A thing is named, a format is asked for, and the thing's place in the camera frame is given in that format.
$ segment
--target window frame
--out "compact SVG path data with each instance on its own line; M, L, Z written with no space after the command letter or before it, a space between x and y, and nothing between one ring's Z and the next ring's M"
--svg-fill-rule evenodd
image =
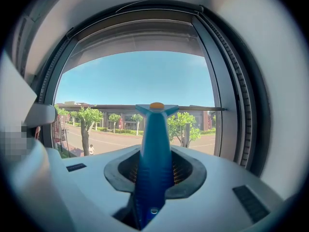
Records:
M224 49L222 43L218 40L218 35L215 35L213 28L205 22L206 16L195 10L172 7L162 8L162 6L145 8L141 6L121 10L116 14L105 15L93 21L93 23L85 23L83 29L82 26L78 29L72 29L45 65L47 71L45 72L44 82L40 90L39 103L54 104L62 70L72 50L81 39L112 25L154 18L189 22L197 31L200 45L202 46L201 49L204 52L211 76L215 106L226 109L225 111L216 111L214 154L249 168L250 157L252 158L254 152L254 133L252 132L250 148L246 151L246 164L242 164L244 156L243 142L245 140L244 126L246 121L244 121L243 107L241 107L243 106L241 100L242 93L239 91L239 83L233 75L235 70L231 67L233 66L231 57L228 56L227 50ZM235 60L241 63L237 55L234 55L233 61ZM43 126L42 142L46 147L53 146L51 125Z

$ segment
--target blue toy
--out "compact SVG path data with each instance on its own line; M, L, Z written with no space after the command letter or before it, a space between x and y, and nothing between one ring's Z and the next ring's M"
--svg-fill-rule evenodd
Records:
M174 185L167 117L177 112L177 105L136 105L146 117L135 186L135 204L141 229L160 211L165 191Z

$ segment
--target pedestrian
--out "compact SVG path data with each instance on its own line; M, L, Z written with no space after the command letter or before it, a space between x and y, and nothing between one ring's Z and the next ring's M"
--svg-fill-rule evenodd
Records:
M93 145L90 145L90 147L89 147L89 155L94 155L94 153L95 153L95 149L93 148Z

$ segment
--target pixelated area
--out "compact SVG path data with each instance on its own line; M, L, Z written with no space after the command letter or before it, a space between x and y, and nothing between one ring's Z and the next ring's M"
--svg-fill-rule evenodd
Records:
M0 149L8 162L18 162L31 152L33 140L26 126L6 127L0 131Z

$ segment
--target street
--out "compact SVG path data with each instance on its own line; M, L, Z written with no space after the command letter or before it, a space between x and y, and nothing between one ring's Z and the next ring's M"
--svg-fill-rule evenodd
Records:
M68 144L70 152L76 156L83 155L81 128L73 125L67 125ZM140 145L142 136L127 136L120 134L112 134L108 132L100 132L92 130L89 135L89 145L93 145L95 154L102 154L132 145ZM189 148L200 152L213 155L215 135L202 135L201 138L190 143ZM180 146L179 140L176 138L171 145Z

